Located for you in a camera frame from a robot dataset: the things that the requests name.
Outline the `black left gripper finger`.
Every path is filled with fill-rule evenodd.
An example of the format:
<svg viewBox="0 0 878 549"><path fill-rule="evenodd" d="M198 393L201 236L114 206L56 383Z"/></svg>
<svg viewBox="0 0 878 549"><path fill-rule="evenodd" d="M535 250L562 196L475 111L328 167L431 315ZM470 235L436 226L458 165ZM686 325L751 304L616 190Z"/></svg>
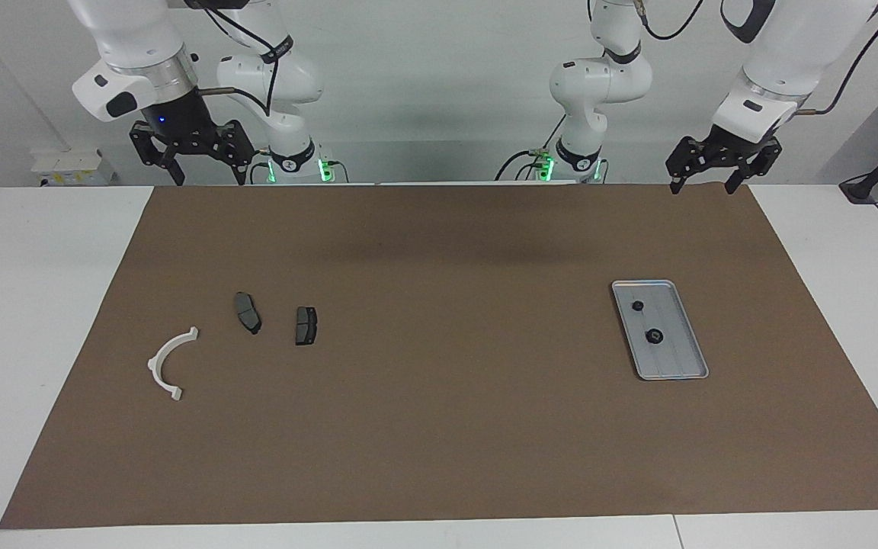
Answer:
<svg viewBox="0 0 878 549"><path fill-rule="evenodd" d="M689 178L710 169L705 149L707 144L703 140L684 136L669 154L666 159L666 170L670 177L669 187L673 195L682 191Z"/></svg>
<svg viewBox="0 0 878 549"><path fill-rule="evenodd" d="M725 191L728 194L735 194L745 181L750 178L765 176L782 152L783 146L781 146L778 140L768 140L764 143L762 149L753 156L753 159L736 160L735 171L725 181Z"/></svg>

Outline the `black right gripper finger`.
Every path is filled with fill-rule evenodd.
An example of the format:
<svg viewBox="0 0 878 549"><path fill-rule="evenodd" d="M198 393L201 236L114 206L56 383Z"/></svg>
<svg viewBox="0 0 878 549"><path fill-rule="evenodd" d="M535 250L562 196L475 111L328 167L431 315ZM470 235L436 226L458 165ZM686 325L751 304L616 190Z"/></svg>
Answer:
<svg viewBox="0 0 878 549"><path fill-rule="evenodd" d="M158 149L156 135L146 122L135 122L131 128L131 142L142 163L147 166L156 166L165 170L170 175L175 185L184 185L184 171L180 167L175 154L177 145L168 145L164 149Z"/></svg>
<svg viewBox="0 0 878 549"><path fill-rule="evenodd" d="M215 128L215 160L230 167L237 185L246 185L248 168L257 156L257 149L237 120Z"/></svg>

